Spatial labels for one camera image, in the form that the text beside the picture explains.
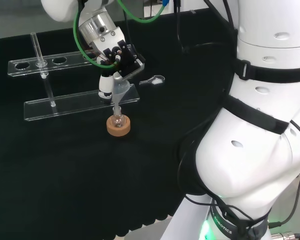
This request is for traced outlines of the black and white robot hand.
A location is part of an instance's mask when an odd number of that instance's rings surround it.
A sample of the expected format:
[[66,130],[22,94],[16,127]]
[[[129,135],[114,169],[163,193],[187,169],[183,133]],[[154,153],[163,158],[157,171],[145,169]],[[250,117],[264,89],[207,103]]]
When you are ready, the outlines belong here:
[[114,65],[111,68],[102,68],[99,80],[99,98],[109,103],[112,100],[114,85],[121,84],[143,71],[145,58],[136,50],[134,44],[125,41],[119,27],[95,39],[91,46],[98,54],[98,64]]

